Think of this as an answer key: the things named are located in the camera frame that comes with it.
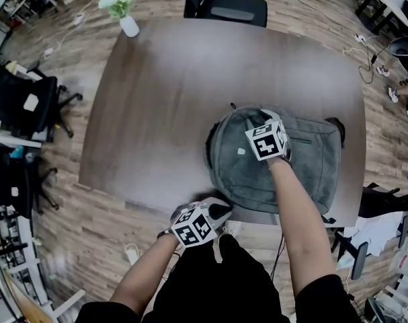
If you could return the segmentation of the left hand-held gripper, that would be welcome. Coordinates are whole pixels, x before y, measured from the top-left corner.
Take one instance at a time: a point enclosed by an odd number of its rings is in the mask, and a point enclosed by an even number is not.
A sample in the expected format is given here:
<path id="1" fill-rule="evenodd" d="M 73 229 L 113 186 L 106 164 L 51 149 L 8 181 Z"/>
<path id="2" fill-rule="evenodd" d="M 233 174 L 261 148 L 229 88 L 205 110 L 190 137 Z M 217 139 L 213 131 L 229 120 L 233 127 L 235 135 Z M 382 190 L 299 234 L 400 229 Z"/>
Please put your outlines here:
<path id="1" fill-rule="evenodd" d="M 215 197 L 180 205 L 171 216 L 170 231 L 185 248 L 205 244 L 218 237 L 216 229 L 223 227 L 232 209 L 232 205 Z M 210 211 L 216 211 L 213 218 Z"/>

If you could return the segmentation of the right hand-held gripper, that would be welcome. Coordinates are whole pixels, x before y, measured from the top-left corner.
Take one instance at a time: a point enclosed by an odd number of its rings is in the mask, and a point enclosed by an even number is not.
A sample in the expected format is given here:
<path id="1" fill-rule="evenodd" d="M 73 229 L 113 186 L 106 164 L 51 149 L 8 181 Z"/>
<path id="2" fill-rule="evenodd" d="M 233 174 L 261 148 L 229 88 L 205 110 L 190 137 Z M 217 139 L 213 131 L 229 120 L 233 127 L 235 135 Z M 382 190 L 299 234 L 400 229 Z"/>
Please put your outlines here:
<path id="1" fill-rule="evenodd" d="M 246 120 L 245 135 L 255 157 L 259 161 L 279 157 L 290 163 L 290 139 L 282 124 L 280 115 L 267 109 L 261 109 L 265 124 L 254 127 L 251 120 Z"/>

